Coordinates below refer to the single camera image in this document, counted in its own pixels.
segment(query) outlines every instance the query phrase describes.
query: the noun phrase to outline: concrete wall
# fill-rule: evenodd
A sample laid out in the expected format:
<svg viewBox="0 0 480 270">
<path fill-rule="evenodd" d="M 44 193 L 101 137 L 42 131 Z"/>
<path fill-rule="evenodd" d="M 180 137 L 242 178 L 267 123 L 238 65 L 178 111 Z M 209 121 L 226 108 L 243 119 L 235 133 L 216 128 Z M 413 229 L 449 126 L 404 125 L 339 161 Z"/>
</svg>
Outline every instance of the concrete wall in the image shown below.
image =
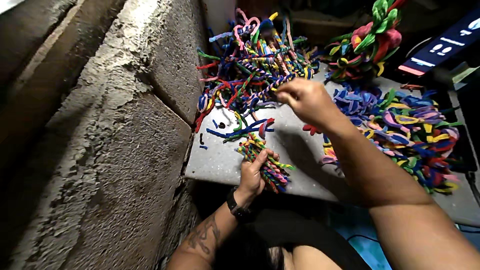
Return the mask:
<svg viewBox="0 0 480 270">
<path fill-rule="evenodd" d="M 191 100 L 201 91 L 199 7 L 198 0 L 125 2 L 5 188 L 1 230 L 10 235 L 1 246 L 13 246 L 6 268 L 153 269 L 195 224 L 181 170 Z M 180 29 L 172 18 L 198 21 Z M 168 43 L 175 31 L 183 38 Z M 168 59 L 181 60 L 192 80 L 166 79 L 176 62 L 156 63 Z M 190 101 L 174 106 L 177 97 Z"/>
<path fill-rule="evenodd" d="M 60 107 L 124 2 L 28 0 L 0 16 L 0 73 L 15 70 L 0 83 L 0 179 Z"/>
</svg>

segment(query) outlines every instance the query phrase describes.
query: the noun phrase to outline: pipe cleaner craft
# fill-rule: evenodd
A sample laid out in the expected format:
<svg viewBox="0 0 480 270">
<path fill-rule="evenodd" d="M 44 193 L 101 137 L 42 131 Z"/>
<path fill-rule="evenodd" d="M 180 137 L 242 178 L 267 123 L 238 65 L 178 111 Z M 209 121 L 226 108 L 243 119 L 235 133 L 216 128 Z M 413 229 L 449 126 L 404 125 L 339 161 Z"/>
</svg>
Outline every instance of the pipe cleaner craft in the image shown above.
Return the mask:
<svg viewBox="0 0 480 270">
<path fill-rule="evenodd" d="M 327 80 L 357 80 L 367 73 L 380 76 L 385 61 L 397 50 L 402 35 L 395 30 L 399 23 L 398 7 L 404 0 L 377 0 L 372 19 L 353 33 L 335 37 L 325 47 L 321 61 L 328 64 Z"/>
<path fill-rule="evenodd" d="M 428 193 L 451 194 L 458 188 L 449 158 L 459 139 L 454 127 L 438 111 L 430 99 L 434 91 L 425 91 L 421 98 L 391 89 L 381 98 L 381 90 L 362 90 L 343 82 L 344 89 L 335 90 L 334 102 L 350 118 L 362 134 L 410 173 Z M 324 134 L 322 163 L 338 165 L 335 151 Z"/>
<path fill-rule="evenodd" d="M 253 162 L 257 155 L 263 149 L 266 149 L 265 144 L 266 142 L 257 138 L 255 134 L 248 133 L 248 139 L 243 143 L 239 143 L 239 147 L 235 148 L 235 151 L 242 154 L 245 160 Z M 285 169 L 294 170 L 295 168 L 288 164 L 282 164 L 271 156 L 267 157 L 260 169 L 260 175 L 275 193 L 279 191 L 285 192 L 285 187 L 290 182 Z"/>
<path fill-rule="evenodd" d="M 200 56 L 213 62 L 197 67 L 207 78 L 201 79 L 205 88 L 198 99 L 200 116 L 195 121 L 195 132 L 200 130 L 204 117 L 215 105 L 224 107 L 235 114 L 239 127 L 228 134 L 207 129 L 207 132 L 224 138 L 224 142 L 246 137 L 253 131 L 259 131 L 260 137 L 264 138 L 265 132 L 273 131 L 267 128 L 273 119 L 259 120 L 255 112 L 275 105 L 272 94 L 281 84 L 295 77 L 313 78 L 320 67 L 322 53 L 317 47 L 305 47 L 302 42 L 306 38 L 292 38 L 288 18 L 284 19 L 284 29 L 279 35 L 272 23 L 278 13 L 262 22 L 256 17 L 247 18 L 240 9 L 237 13 L 243 19 L 239 19 L 239 24 L 232 22 L 230 32 L 209 39 L 214 43 L 216 56 L 197 49 Z M 256 122 L 248 125 L 245 120 L 248 115 Z"/>
</svg>

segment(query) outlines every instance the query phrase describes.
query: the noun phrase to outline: hand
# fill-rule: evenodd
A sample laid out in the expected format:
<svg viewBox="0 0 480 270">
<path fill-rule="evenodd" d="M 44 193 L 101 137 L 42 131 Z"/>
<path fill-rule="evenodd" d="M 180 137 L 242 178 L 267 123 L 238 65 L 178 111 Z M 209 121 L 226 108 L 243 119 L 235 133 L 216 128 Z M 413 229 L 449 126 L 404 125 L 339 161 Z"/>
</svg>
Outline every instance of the hand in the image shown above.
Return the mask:
<svg viewBox="0 0 480 270">
<path fill-rule="evenodd" d="M 262 193 L 265 181 L 260 176 L 260 168 L 266 161 L 267 156 L 272 156 L 277 161 L 280 159 L 278 154 L 275 154 L 270 149 L 266 149 L 262 150 L 253 162 L 242 161 L 240 185 L 236 192 L 243 195 L 243 197 L 251 198 L 255 198 Z"/>
<path fill-rule="evenodd" d="M 322 83 L 295 78 L 280 86 L 278 100 L 287 103 L 293 112 L 307 124 L 321 131 L 330 131 L 350 120 L 332 102 Z"/>
</svg>

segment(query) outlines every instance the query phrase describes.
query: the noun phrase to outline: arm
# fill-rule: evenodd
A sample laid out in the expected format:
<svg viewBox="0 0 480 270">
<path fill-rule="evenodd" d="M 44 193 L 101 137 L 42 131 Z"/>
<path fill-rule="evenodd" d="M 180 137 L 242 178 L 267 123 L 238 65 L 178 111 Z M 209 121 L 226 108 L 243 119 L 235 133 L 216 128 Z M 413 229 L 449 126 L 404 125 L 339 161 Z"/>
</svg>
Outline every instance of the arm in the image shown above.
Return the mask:
<svg viewBox="0 0 480 270">
<path fill-rule="evenodd" d="M 304 122 L 330 138 L 348 183 L 363 198 L 394 269 L 480 269 L 480 255 L 403 169 L 370 143 L 323 84 L 293 80 L 278 89 Z"/>
<path fill-rule="evenodd" d="M 240 185 L 233 194 L 239 206 L 247 208 L 263 191 L 265 182 L 260 177 L 259 169 L 267 155 L 273 156 L 276 160 L 279 159 L 279 155 L 274 154 L 273 151 L 263 150 L 253 163 L 242 162 Z M 237 224 L 237 220 L 230 213 L 225 202 L 182 241 L 168 262 L 167 270 L 211 269 L 216 249 L 232 233 Z"/>
</svg>

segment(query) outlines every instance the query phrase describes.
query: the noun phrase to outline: wristwatch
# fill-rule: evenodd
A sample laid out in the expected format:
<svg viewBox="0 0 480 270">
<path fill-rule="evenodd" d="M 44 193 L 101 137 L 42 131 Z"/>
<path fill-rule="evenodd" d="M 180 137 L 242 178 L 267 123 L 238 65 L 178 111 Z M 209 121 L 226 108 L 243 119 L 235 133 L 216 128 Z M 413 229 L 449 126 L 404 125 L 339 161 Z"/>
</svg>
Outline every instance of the wristwatch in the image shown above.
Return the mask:
<svg viewBox="0 0 480 270">
<path fill-rule="evenodd" d="M 248 208 L 240 207 L 235 198 L 233 197 L 233 193 L 237 190 L 238 186 L 232 188 L 230 193 L 227 196 L 227 205 L 228 209 L 230 209 L 230 213 L 238 220 L 240 223 L 245 223 L 249 220 L 250 217 L 250 210 Z"/>
</svg>

